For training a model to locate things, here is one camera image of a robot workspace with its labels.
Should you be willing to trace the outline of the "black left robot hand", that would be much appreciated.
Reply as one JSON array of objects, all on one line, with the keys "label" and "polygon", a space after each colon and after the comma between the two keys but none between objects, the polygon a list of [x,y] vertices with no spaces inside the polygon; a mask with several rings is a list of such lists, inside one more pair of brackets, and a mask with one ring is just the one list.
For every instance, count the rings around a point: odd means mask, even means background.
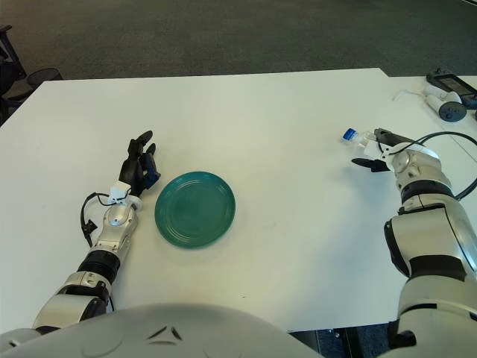
[{"label": "black left robot hand", "polygon": [[136,139],[130,140],[128,156],[119,174],[119,180],[130,185],[129,194],[138,198],[160,178],[154,159],[156,144],[152,143],[145,148],[152,136],[153,131],[146,131]]}]

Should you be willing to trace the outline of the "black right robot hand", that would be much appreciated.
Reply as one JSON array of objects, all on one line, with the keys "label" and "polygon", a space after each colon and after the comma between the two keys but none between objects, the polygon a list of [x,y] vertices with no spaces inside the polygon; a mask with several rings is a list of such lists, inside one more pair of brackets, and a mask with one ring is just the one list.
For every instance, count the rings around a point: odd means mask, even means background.
[{"label": "black right robot hand", "polygon": [[356,152],[351,162],[372,172],[389,172],[388,153],[392,152],[392,148],[396,145],[410,144],[411,142],[412,139],[383,128],[377,128],[373,132],[355,134],[351,143]]}]

